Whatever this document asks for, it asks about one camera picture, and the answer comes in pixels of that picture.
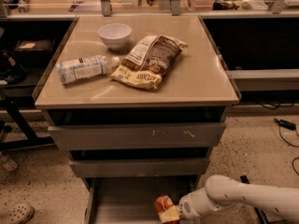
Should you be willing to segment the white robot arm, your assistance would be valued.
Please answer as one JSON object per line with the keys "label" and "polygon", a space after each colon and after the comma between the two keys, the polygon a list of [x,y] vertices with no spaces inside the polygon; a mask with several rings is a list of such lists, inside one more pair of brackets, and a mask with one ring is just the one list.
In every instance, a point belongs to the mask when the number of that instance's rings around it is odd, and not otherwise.
{"label": "white robot arm", "polygon": [[299,222],[299,189],[241,183],[225,175],[209,177],[202,188],[184,195],[178,205],[163,195],[154,206],[163,224],[179,224],[182,218],[196,219],[238,203]]}

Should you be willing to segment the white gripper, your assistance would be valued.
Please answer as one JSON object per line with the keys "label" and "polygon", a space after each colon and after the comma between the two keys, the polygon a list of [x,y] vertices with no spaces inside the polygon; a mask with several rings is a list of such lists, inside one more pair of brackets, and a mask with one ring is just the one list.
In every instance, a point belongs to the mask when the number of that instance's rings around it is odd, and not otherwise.
{"label": "white gripper", "polygon": [[[178,207],[181,216],[186,219],[196,219],[218,210],[217,203],[207,196],[205,188],[183,196],[178,202]],[[162,224],[179,224],[178,210],[175,206],[161,208],[158,216]]]}

